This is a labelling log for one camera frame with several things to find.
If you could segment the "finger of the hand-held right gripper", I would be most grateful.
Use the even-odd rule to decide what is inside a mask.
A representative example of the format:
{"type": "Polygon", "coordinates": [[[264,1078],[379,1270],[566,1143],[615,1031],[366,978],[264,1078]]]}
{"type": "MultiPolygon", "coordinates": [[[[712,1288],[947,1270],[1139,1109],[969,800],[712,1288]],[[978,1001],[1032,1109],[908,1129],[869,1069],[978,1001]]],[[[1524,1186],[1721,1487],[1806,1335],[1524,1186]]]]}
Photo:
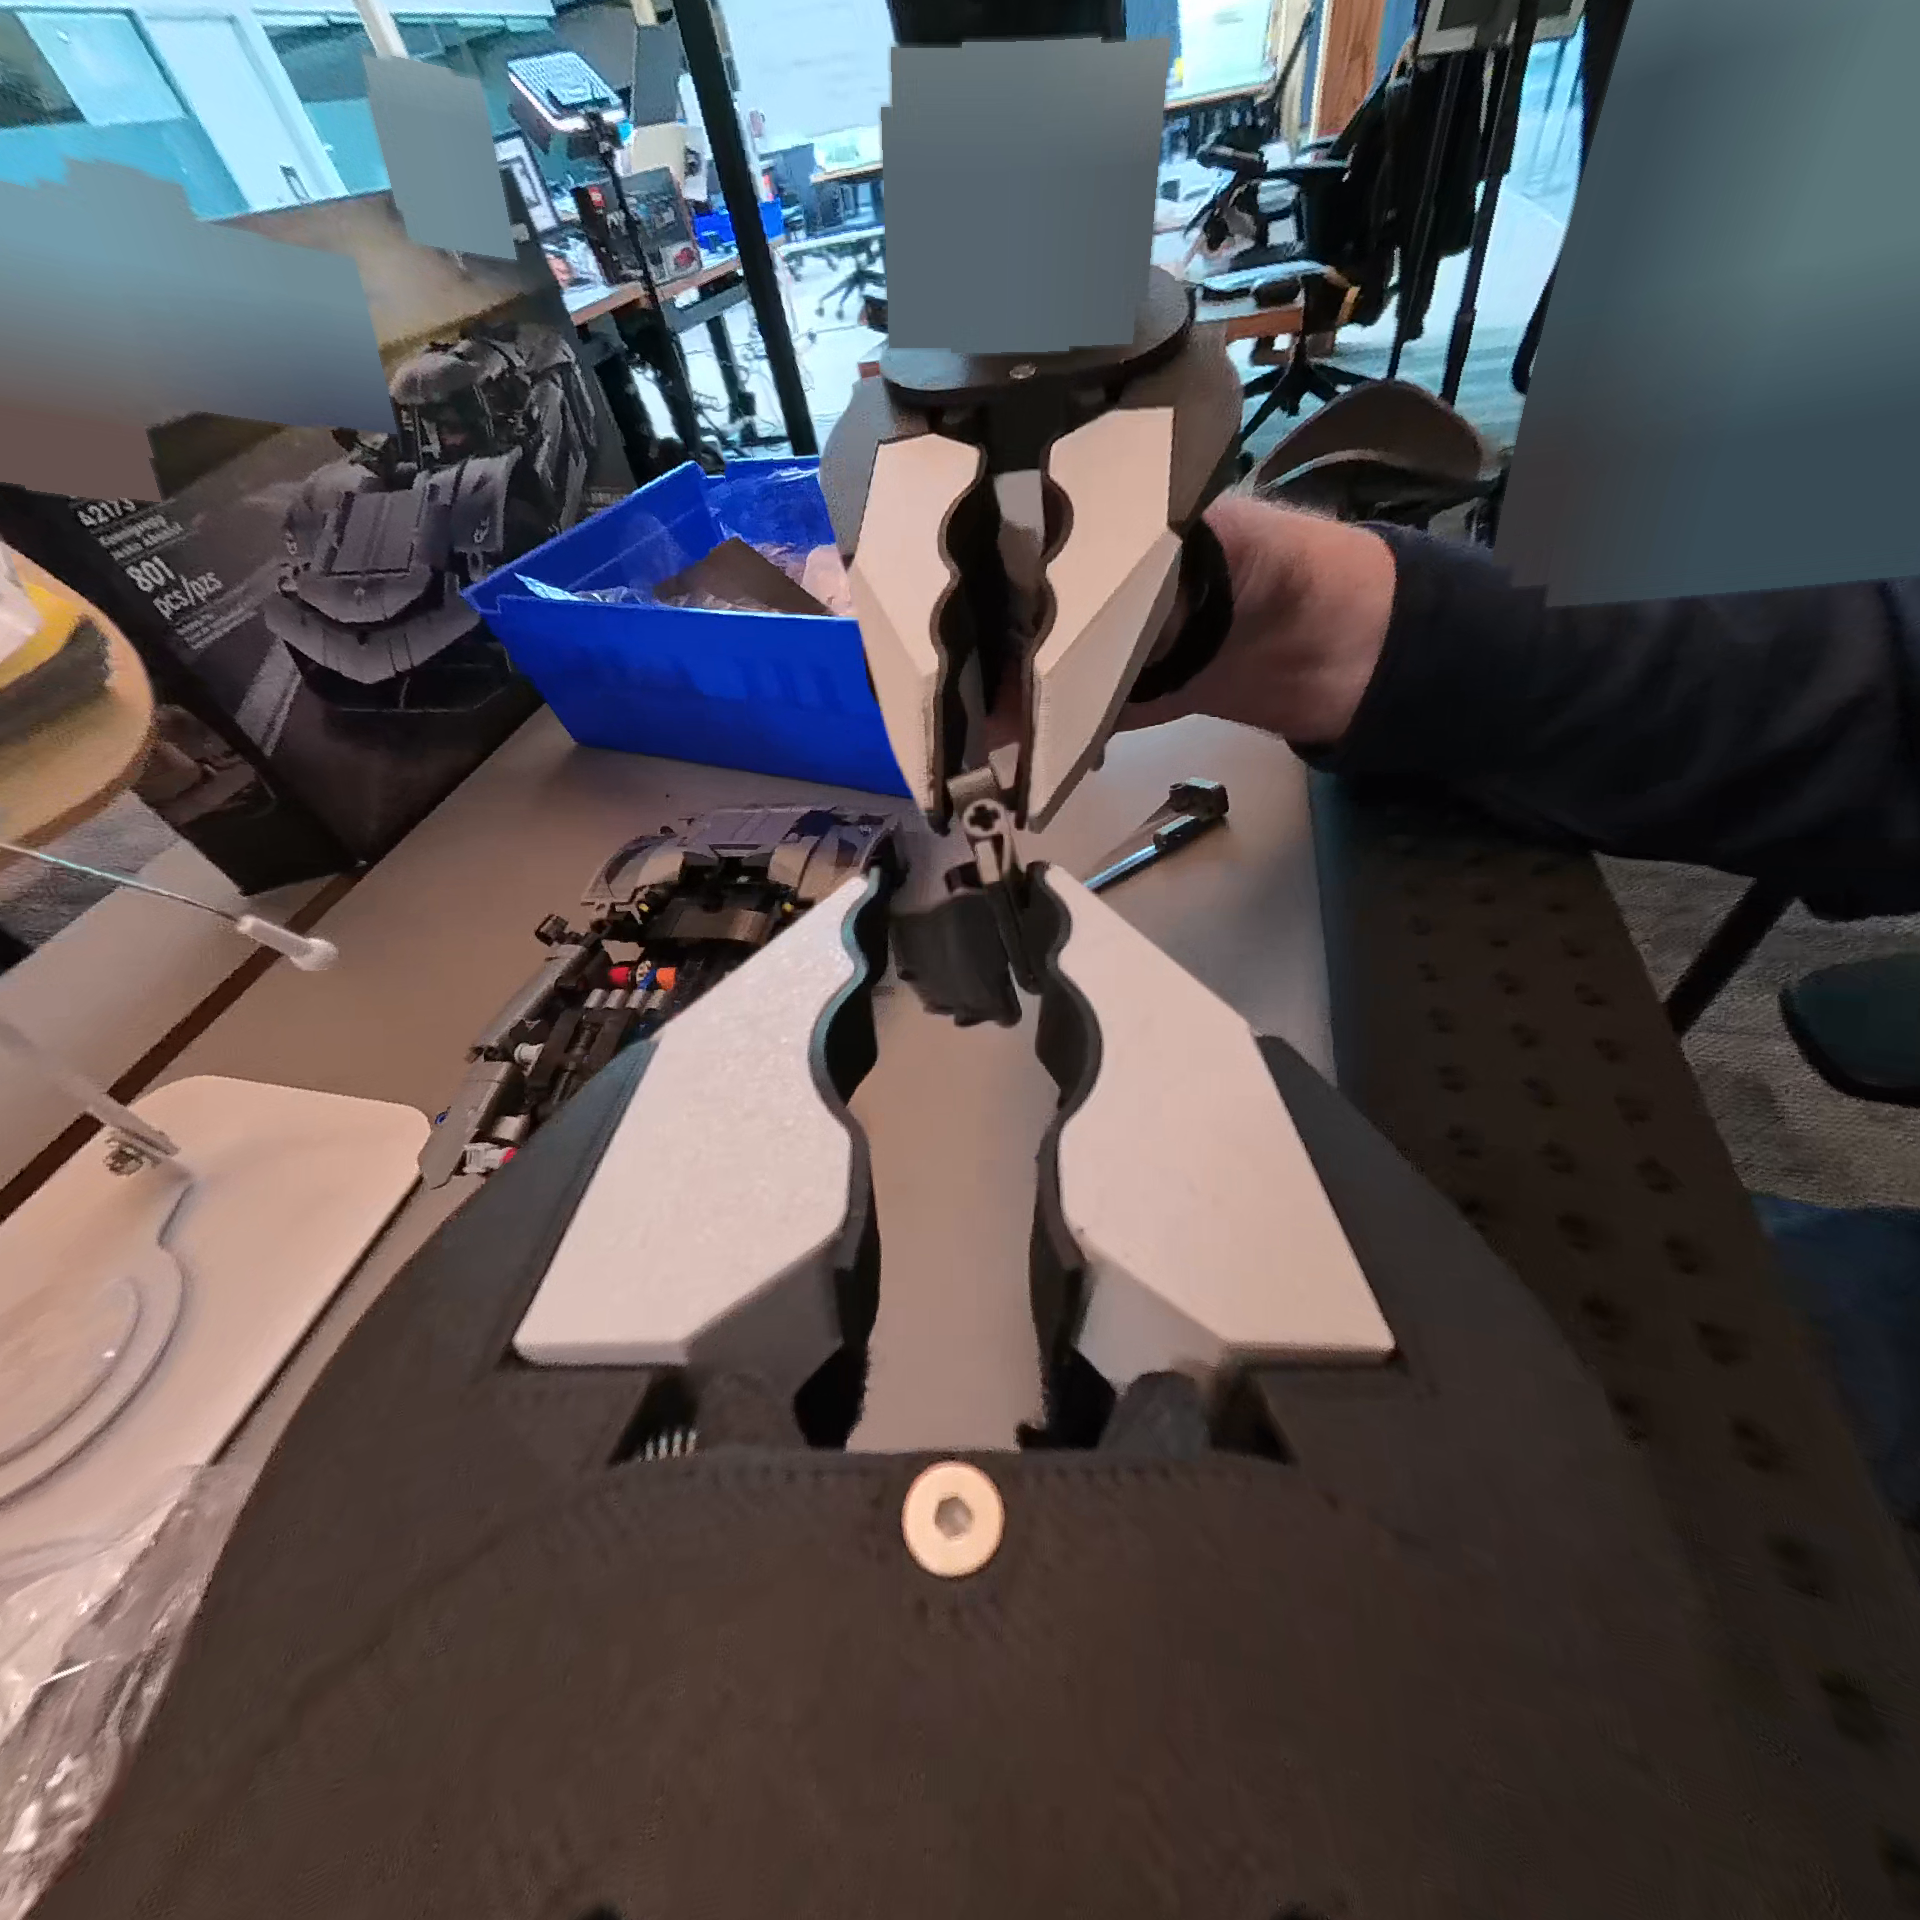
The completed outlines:
{"type": "Polygon", "coordinates": [[[951,818],[951,780],[978,751],[983,681],[975,608],[947,547],[983,457],[947,439],[875,447],[849,588],[883,724],[914,805],[951,818]]]}
{"type": "Polygon", "coordinates": [[[1169,522],[1172,408],[1118,408],[1056,440],[1044,498],[1064,512],[1044,557],[1052,615],[1028,652],[1024,818],[1044,830],[1114,730],[1178,576],[1169,522]]]}

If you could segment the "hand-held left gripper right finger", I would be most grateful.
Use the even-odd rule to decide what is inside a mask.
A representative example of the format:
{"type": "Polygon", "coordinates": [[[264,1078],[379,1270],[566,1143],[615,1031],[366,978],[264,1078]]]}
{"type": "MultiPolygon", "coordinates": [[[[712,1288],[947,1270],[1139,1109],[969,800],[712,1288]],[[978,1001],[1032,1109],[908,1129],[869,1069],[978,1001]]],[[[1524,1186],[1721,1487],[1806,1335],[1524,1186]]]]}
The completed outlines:
{"type": "Polygon", "coordinates": [[[1378,1369],[1398,1340],[1260,1035],[1059,864],[1034,870],[1034,1332],[1050,1393],[1378,1369]]]}

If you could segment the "grey lego connector red pin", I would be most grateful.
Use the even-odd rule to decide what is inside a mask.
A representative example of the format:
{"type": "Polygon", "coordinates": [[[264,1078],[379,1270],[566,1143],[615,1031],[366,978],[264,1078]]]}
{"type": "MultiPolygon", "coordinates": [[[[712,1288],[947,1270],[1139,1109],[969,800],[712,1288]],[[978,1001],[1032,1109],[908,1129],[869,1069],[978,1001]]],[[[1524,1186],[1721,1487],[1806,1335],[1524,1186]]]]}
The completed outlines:
{"type": "Polygon", "coordinates": [[[1026,863],[1018,848],[1018,797],[995,759],[947,785],[947,891],[983,891],[1024,909],[1026,863]]]}

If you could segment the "lego car chassis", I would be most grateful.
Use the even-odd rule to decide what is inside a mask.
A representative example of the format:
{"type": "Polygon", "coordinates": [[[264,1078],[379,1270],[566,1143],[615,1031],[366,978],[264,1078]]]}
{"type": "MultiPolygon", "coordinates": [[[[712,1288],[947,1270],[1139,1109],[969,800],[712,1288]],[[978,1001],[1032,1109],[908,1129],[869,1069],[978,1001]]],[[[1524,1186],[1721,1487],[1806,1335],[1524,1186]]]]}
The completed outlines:
{"type": "Polygon", "coordinates": [[[897,873],[897,811],[712,805],[602,863],[583,923],[545,919],[540,969],[468,1048],[423,1148],[425,1190],[501,1173],[620,1050],[661,1035],[846,878],[897,873]]]}

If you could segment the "grey lego fender assembly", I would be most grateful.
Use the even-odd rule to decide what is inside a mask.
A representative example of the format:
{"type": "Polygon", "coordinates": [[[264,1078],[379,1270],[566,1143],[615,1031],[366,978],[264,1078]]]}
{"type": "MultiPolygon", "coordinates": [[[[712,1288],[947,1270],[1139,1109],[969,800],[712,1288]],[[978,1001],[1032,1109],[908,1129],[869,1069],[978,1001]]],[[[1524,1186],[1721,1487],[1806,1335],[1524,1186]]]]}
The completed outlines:
{"type": "Polygon", "coordinates": [[[978,864],[908,874],[887,909],[894,974],[960,1030],[1018,1024],[1042,997],[1042,920],[1032,873],[979,878],[978,864]]]}

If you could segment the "plastic bag of lego parts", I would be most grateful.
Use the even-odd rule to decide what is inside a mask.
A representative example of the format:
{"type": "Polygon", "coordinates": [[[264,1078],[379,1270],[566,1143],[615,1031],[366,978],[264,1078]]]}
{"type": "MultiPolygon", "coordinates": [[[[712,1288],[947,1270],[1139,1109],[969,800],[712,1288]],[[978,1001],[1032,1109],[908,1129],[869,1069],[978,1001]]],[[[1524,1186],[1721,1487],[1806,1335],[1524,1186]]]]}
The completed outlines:
{"type": "Polygon", "coordinates": [[[257,1472],[210,1464],[4,1556],[4,1916],[29,1916],[145,1738],[257,1472]]]}

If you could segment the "lego instruction booklet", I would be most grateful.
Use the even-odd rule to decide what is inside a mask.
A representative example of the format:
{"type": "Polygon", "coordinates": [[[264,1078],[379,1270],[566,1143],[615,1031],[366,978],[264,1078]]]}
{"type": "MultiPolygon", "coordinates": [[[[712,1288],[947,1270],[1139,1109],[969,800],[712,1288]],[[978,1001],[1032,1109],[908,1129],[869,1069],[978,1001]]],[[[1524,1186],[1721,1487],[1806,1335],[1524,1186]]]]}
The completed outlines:
{"type": "Polygon", "coordinates": [[[4,545],[4,746],[105,694],[111,646],[95,615],[4,545]]]}

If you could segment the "person's right hand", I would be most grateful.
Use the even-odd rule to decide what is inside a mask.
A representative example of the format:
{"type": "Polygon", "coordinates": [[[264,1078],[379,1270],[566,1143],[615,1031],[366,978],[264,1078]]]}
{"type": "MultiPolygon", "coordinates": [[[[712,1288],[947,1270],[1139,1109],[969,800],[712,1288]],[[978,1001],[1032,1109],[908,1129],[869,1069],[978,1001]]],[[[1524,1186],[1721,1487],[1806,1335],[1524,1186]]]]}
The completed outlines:
{"type": "Polygon", "coordinates": [[[1209,715],[1292,747],[1332,747],[1382,658],[1398,599],[1396,553],[1366,525],[1244,494],[1218,497],[1204,522],[1228,560],[1228,637],[1188,686],[1123,706],[1120,728],[1209,715]]]}

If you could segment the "brown cardboard piece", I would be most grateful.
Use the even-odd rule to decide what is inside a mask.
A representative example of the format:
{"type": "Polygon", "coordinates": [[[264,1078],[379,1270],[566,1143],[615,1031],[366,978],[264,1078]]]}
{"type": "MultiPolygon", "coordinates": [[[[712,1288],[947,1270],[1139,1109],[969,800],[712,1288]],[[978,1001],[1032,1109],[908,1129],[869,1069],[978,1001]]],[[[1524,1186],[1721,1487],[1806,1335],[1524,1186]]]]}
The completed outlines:
{"type": "Polygon", "coordinates": [[[676,609],[739,609],[787,616],[836,616],[846,570],[832,547],[756,545],[739,534],[646,588],[655,604],[676,609]]]}

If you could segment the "blue plastic bin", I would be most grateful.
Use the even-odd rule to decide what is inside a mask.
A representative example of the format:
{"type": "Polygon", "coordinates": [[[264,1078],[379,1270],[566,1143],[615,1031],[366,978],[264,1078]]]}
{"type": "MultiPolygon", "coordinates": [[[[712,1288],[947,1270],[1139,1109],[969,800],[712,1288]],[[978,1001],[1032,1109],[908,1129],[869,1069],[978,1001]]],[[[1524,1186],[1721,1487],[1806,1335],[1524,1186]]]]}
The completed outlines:
{"type": "Polygon", "coordinates": [[[854,616],[549,602],[524,557],[463,602],[579,746],[906,800],[854,616]]]}

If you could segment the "brown chair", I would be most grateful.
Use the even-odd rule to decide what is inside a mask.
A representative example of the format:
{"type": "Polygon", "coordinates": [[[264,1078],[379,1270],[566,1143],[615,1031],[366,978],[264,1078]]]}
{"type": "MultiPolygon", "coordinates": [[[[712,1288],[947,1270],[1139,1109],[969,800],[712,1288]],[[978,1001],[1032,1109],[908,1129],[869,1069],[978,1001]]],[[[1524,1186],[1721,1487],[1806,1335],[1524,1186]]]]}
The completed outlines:
{"type": "Polygon", "coordinates": [[[1497,449],[1464,412],[1421,386],[1375,379],[1298,423],[1248,490],[1329,519],[1431,529],[1494,498],[1498,484],[1497,449]]]}

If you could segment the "black office chair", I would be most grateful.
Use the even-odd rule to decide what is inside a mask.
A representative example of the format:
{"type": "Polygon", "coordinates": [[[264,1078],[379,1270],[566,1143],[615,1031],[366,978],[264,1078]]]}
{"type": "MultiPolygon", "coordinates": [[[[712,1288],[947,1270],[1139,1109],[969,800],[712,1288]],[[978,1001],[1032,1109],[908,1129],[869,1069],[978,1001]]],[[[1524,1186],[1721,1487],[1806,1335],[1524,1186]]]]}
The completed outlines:
{"type": "Polygon", "coordinates": [[[1252,439],[1275,414],[1298,418],[1311,398],[1332,403],[1362,382],[1327,360],[1359,306],[1354,276],[1327,255],[1348,166],[1329,153],[1269,159],[1242,135],[1209,141],[1195,159],[1224,183],[1188,214],[1181,268],[1200,317],[1254,347],[1258,375],[1242,391],[1254,405],[1242,423],[1252,439]]]}

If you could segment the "white book stand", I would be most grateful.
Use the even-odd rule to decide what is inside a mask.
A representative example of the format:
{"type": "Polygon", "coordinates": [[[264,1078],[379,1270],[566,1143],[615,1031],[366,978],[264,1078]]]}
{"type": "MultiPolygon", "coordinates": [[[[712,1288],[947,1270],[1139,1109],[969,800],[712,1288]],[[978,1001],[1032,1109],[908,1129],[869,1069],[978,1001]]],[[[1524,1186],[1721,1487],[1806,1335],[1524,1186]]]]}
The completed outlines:
{"type": "Polygon", "coordinates": [[[61,982],[61,1011],[4,999],[4,1128],[44,1093],[99,1123],[4,1206],[4,1553],[103,1531],[210,1466],[414,1190],[429,1135],[412,1108],[246,1078],[124,1100],[82,1058],[86,1018],[165,987],[134,951],[134,909],[205,919],[302,974],[337,960],[234,894],[57,848],[132,792],[159,746],[145,667],[86,608],[111,646],[105,694],[4,746],[4,870],[109,887],[109,969],[61,982]]]}

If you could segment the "person's dark blue jacket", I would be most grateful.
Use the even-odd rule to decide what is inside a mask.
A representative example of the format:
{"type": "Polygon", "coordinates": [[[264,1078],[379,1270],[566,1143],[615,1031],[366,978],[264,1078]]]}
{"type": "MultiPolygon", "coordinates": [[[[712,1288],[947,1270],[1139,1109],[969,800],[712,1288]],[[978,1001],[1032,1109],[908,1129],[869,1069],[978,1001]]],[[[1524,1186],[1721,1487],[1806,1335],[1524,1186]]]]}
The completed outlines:
{"type": "Polygon", "coordinates": [[[1890,1512],[1917,1529],[1917,1212],[1753,1195],[1890,1512]]]}

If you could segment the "green chair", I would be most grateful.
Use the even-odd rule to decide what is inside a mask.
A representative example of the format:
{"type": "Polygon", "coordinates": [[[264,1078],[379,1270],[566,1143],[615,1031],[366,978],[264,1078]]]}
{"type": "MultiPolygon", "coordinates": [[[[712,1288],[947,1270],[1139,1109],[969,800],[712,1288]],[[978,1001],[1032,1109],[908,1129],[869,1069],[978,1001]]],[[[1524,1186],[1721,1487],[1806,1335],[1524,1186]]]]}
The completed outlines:
{"type": "MultiPolygon", "coordinates": [[[[1792,903],[1771,882],[1741,891],[1665,997],[1671,1035],[1687,1035],[1792,903]]],[[[1917,1109],[1917,947],[1819,965],[1779,988],[1779,1014],[1830,1086],[1917,1109]]]]}

